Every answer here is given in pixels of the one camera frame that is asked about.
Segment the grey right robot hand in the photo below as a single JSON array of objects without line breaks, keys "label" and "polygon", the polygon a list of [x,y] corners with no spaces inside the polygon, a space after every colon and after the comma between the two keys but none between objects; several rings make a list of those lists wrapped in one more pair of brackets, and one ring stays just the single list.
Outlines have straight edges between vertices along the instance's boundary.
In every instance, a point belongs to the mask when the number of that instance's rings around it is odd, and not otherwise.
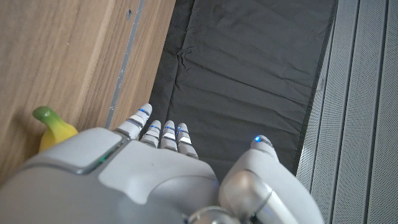
[{"label": "grey right robot hand", "polygon": [[322,223],[308,190],[256,136],[223,180],[186,124],[144,104],[116,129],[79,132],[51,108],[39,153],[1,186],[2,223]]}]

